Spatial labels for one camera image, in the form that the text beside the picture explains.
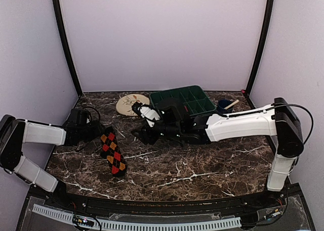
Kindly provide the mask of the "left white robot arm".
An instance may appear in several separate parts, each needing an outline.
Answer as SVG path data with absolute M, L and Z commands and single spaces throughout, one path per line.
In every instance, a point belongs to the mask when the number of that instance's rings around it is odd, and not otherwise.
M 22 146 L 25 143 L 77 146 L 80 142 L 94 140 L 103 131 L 100 119 L 92 119 L 91 113 L 85 109 L 72 109 L 62 126 L 4 115 L 1 119 L 1 168 L 52 193 L 52 201 L 66 209 L 71 205 L 71 196 L 65 193 L 65 183 L 25 157 Z

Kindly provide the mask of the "black orange argyle sock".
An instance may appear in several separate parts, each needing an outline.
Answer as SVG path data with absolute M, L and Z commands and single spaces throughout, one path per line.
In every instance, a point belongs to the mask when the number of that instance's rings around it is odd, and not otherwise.
M 101 153 L 100 156 L 105 159 L 111 169 L 111 174 L 114 177 L 123 177 L 127 171 L 127 162 L 123 157 L 118 143 L 114 128 L 112 126 L 105 128 L 100 137 Z

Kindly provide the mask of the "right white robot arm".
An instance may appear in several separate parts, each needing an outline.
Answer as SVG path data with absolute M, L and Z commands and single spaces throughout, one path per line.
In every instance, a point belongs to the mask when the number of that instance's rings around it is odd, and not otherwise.
M 132 134 L 144 144 L 153 145 L 165 137 L 180 144 L 205 145 L 237 137 L 264 135 L 277 138 L 277 148 L 267 178 L 266 191 L 258 203 L 270 207 L 278 199 L 286 178 L 293 170 L 308 139 L 303 138 L 301 122 L 283 98 L 273 104 L 237 113 L 200 114 L 191 117 L 176 98 L 162 100 L 156 108 L 135 102 L 132 110 L 146 120 Z

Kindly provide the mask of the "green compartment tray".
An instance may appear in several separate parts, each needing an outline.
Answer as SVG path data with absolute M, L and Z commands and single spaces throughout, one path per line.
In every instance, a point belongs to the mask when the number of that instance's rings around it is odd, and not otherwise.
M 179 99 L 189 111 L 190 116 L 216 112 L 215 104 L 198 85 L 157 91 L 149 95 L 150 104 L 154 107 L 168 98 Z

